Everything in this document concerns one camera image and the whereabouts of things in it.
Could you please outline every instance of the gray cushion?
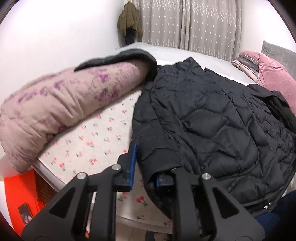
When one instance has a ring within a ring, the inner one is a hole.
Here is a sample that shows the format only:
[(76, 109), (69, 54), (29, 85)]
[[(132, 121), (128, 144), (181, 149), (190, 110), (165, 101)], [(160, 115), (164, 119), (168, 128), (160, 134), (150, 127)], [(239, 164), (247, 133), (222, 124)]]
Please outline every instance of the gray cushion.
[(283, 47), (263, 41), (261, 53), (280, 62), (288, 73), (296, 79), (296, 53)]

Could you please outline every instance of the black puffer jacket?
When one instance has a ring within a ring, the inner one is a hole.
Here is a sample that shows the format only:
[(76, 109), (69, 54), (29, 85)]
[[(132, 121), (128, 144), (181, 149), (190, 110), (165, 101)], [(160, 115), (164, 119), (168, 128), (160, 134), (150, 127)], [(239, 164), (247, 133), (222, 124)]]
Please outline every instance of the black puffer jacket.
[(253, 215), (271, 210), (295, 173), (296, 118), (279, 92), (203, 70), (192, 58), (159, 66), (135, 105), (137, 161), (153, 202), (168, 197), (149, 182), (183, 166), (210, 173)]

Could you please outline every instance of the gray curtain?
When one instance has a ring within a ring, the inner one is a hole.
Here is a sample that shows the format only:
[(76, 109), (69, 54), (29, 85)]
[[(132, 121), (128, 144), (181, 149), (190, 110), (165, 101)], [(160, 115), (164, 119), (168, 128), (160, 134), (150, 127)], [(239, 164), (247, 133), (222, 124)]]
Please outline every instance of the gray curtain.
[(231, 61), (238, 53), (241, 0), (133, 0), (142, 41)]

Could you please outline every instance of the silver screw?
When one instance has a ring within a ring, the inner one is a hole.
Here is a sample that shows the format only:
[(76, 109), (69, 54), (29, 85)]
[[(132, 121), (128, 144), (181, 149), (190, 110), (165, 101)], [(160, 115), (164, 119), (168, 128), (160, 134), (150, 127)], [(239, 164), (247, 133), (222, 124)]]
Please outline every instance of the silver screw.
[(211, 175), (209, 173), (203, 173), (202, 178), (205, 180), (209, 180), (211, 178)]
[(114, 164), (114, 165), (112, 166), (112, 169), (115, 170), (115, 171), (118, 171), (118, 170), (121, 169), (121, 165), (120, 165), (120, 164)]
[(85, 173), (85, 172), (80, 172), (80, 173), (78, 173), (78, 174), (77, 174), (77, 178), (78, 178), (78, 179), (84, 179), (84, 178), (86, 178), (86, 173)]

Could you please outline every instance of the cherry print bed sheet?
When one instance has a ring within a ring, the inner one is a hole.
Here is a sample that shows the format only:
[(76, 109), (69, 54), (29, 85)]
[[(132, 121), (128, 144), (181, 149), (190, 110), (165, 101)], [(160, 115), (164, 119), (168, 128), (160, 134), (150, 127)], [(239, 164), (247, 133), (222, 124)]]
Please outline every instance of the cherry print bed sheet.
[[(39, 160), (63, 183), (79, 172), (103, 171), (126, 153), (131, 140), (133, 108), (141, 91), (135, 90), (57, 135)], [(133, 190), (117, 193), (117, 216), (171, 232), (171, 221), (150, 201), (136, 166)]]

